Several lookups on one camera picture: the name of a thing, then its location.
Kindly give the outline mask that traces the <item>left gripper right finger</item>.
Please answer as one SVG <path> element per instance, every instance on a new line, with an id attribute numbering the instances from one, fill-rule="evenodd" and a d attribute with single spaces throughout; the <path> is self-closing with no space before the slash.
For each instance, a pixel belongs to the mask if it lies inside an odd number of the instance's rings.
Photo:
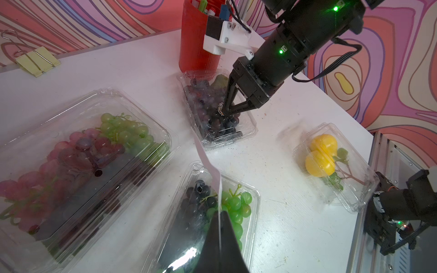
<path id="1" fill-rule="evenodd" d="M 221 272 L 249 273 L 226 211 L 221 212 Z"/>

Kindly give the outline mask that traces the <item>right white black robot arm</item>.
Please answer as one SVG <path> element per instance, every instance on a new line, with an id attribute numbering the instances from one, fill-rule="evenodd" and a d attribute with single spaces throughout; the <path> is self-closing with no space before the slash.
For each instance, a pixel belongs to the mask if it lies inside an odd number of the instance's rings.
<path id="1" fill-rule="evenodd" d="M 305 68 L 306 60 L 329 41 L 349 46 L 340 35 L 360 34 L 365 9 L 381 1 L 264 1 L 269 19 L 278 26 L 257 51 L 233 65 L 221 115 L 259 109 L 288 77 Z"/>

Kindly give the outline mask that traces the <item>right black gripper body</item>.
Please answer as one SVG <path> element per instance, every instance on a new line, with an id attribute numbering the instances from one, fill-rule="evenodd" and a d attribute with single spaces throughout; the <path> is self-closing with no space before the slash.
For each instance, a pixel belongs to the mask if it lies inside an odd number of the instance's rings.
<path id="1" fill-rule="evenodd" d="M 230 76 L 236 80 L 238 92 L 243 94 L 246 101 L 250 101 L 256 109 L 266 104 L 277 91 L 276 86 L 256 74 L 250 60 L 245 56 L 234 62 Z"/>

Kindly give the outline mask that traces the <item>white fruit sticker sheet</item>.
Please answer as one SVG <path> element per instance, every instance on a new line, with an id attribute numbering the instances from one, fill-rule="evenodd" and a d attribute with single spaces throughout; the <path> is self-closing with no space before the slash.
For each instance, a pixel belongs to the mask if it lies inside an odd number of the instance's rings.
<path id="1" fill-rule="evenodd" d="M 196 132 L 193 129 L 191 129 L 191 136 L 193 138 L 193 142 L 195 144 L 196 151 L 198 153 L 201 163 L 203 164 L 204 168 L 207 169 L 207 171 L 210 173 L 212 177 L 211 186 L 218 195 L 218 201 L 217 201 L 218 209 L 219 211 L 222 211 L 221 198 L 223 192 L 223 182 L 222 182 L 221 172 L 210 162 L 209 158 L 207 157 L 206 151 L 203 148 L 201 140 L 199 139 L 199 137 L 197 136 Z"/>

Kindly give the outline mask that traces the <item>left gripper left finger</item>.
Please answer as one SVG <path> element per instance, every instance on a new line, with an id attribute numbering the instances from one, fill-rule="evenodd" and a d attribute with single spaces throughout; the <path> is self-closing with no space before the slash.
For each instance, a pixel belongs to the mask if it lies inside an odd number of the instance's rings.
<path id="1" fill-rule="evenodd" d="M 195 273 L 221 272 L 221 217 L 216 211 L 213 215 L 205 243 L 200 253 Z"/>

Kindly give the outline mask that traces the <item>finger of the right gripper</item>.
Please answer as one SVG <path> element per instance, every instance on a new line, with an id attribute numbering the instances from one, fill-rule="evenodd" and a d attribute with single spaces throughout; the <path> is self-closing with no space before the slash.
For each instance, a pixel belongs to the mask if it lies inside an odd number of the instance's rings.
<path id="1" fill-rule="evenodd" d="M 244 101 L 239 104 L 234 102 L 225 102 L 223 105 L 223 115 L 233 116 L 246 111 L 254 110 L 256 107 L 250 101 Z"/>
<path id="2" fill-rule="evenodd" d="M 237 96 L 238 91 L 236 80 L 233 76 L 230 76 L 226 89 L 226 96 L 221 108 L 223 116 L 230 116 L 238 112 L 238 108 L 234 104 L 234 99 Z"/>

